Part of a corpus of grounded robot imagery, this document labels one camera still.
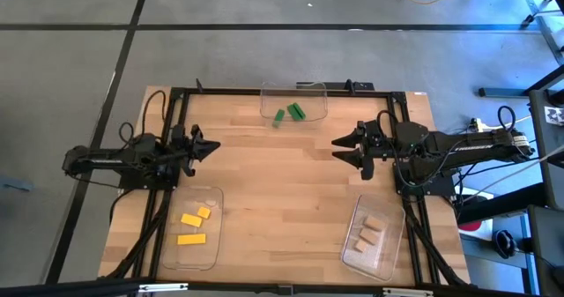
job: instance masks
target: yellow block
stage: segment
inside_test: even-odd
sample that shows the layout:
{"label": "yellow block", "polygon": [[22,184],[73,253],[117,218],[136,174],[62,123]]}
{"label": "yellow block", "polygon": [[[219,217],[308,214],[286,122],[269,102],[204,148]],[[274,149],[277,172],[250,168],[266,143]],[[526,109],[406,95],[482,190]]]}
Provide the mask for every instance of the yellow block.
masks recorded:
{"label": "yellow block", "polygon": [[180,219],[180,221],[182,223],[185,223],[185,224],[191,225],[191,226],[195,226],[195,227],[200,227],[202,225],[202,218],[197,217],[197,216],[193,216],[193,215],[188,214],[188,213],[184,213],[182,215],[182,219]]}
{"label": "yellow block", "polygon": [[197,215],[199,215],[200,217],[202,217],[204,219],[210,218],[210,213],[212,213],[212,212],[210,211],[210,209],[208,209],[206,207],[200,207],[200,209],[197,210]]}
{"label": "yellow block", "polygon": [[178,245],[205,244],[205,234],[178,235]]}

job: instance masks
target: wooden tabletop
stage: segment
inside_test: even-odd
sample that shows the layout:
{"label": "wooden tabletop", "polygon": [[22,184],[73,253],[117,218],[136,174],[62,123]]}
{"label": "wooden tabletop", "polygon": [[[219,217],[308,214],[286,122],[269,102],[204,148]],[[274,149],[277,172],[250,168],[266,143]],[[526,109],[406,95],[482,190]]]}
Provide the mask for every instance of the wooden tabletop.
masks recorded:
{"label": "wooden tabletop", "polygon": [[[145,100],[159,89],[170,91],[170,87],[150,86]],[[433,130],[427,95],[406,95],[412,121]],[[369,98],[327,100],[327,117],[317,125],[301,128],[283,124],[274,129],[271,121],[260,115],[259,96],[190,95],[187,129],[197,123],[204,137],[221,142],[221,147],[204,162],[195,163],[196,176],[183,176],[174,197],[189,192],[183,186],[211,186],[223,191],[219,253],[216,264],[208,271],[178,271],[160,265],[158,279],[382,285],[348,269],[340,261],[340,254],[360,194],[401,205],[395,192],[392,162],[375,160],[374,178],[362,181],[358,170],[331,156],[336,148],[330,141],[349,134],[357,121],[374,119],[378,111],[387,108],[386,102]],[[160,103],[153,100],[149,105],[148,132],[160,133]],[[390,130],[389,124],[383,117],[385,131]],[[146,190],[136,190],[115,207],[100,275],[111,272],[138,238],[146,198]],[[440,197],[426,197],[426,200],[435,246],[456,274],[469,282],[452,209]],[[152,250],[147,251],[144,272]],[[419,257],[423,277],[428,281],[427,256],[420,243]],[[413,284],[404,230],[396,269],[386,285]]]}

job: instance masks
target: floor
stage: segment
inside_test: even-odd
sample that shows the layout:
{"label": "floor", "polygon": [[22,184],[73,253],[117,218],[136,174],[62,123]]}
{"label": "floor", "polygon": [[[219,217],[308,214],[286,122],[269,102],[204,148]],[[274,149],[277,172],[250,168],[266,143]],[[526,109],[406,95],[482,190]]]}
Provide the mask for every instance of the floor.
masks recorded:
{"label": "floor", "polygon": [[[123,24],[136,1],[0,0],[0,23]],[[140,23],[520,24],[529,13],[525,0],[429,6],[405,0],[146,0]],[[123,31],[0,31],[0,173],[34,184],[29,193],[0,192],[0,286],[43,280],[74,184],[60,170],[64,153],[91,139],[124,38]],[[195,78],[204,86],[352,78],[380,90],[427,92],[437,128],[453,132],[471,117],[497,124],[503,104],[526,116],[525,100],[481,99],[476,90],[525,88],[556,67],[538,31],[137,32],[102,146],[120,144],[118,125],[136,119],[147,85],[195,86]],[[533,139],[530,121],[518,128]],[[480,189],[513,170],[469,177],[465,185]],[[117,181],[107,173],[93,180]],[[502,194],[539,180],[532,168],[490,191]],[[113,189],[89,187],[63,281],[95,278],[114,198]],[[520,280],[519,269],[470,257],[467,262],[480,286],[520,290],[480,277],[494,268],[498,278]]]}

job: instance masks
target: clear plastic container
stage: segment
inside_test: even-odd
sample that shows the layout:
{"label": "clear plastic container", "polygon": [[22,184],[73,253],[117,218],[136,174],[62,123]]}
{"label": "clear plastic container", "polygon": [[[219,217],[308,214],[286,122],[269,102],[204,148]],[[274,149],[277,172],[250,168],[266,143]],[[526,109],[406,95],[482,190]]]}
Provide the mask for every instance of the clear plastic container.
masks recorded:
{"label": "clear plastic container", "polygon": [[[367,217],[380,221],[378,230],[365,225]],[[382,201],[376,196],[361,195],[357,200],[346,235],[341,261],[352,270],[370,278],[389,281],[396,268],[397,252],[404,231],[405,211],[399,204]],[[363,240],[363,251],[355,248],[361,230],[377,234],[375,244]]]}
{"label": "clear plastic container", "polygon": [[[306,118],[295,121],[287,110],[293,103],[298,103]],[[307,127],[319,123],[327,116],[327,88],[324,83],[313,83],[311,85],[276,85],[272,82],[264,82],[261,87],[261,115],[274,121],[277,112],[284,110],[281,125],[299,124]]]}
{"label": "clear plastic container", "polygon": [[[161,257],[163,265],[172,270],[209,270],[218,259],[223,191],[211,187],[180,187],[173,192],[171,205]],[[200,207],[211,211],[200,227],[181,222],[184,213],[197,215]],[[205,244],[178,245],[177,236],[182,234],[205,234]]]}

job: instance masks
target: green block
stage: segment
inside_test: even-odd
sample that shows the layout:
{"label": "green block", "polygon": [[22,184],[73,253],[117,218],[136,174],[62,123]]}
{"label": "green block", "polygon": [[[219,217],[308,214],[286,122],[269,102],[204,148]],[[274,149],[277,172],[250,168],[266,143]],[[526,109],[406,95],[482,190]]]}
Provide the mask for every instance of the green block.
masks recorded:
{"label": "green block", "polygon": [[288,106],[288,112],[290,113],[294,121],[301,121],[301,115],[300,113],[298,113],[298,111],[296,111],[296,107],[293,104],[290,104]]}
{"label": "green block", "polygon": [[300,114],[301,119],[302,119],[302,120],[305,120],[305,119],[306,119],[306,114],[303,113],[303,110],[300,108],[300,105],[298,105],[298,103],[295,103],[295,102],[294,102],[293,107],[294,107],[294,108],[296,109],[296,111]]}
{"label": "green block", "polygon": [[272,123],[272,126],[275,128],[278,128],[278,126],[280,126],[280,122],[282,122],[282,119],[284,118],[284,114],[286,112],[284,112],[283,109],[279,109],[278,112],[276,113],[276,116],[274,116],[274,122]]}

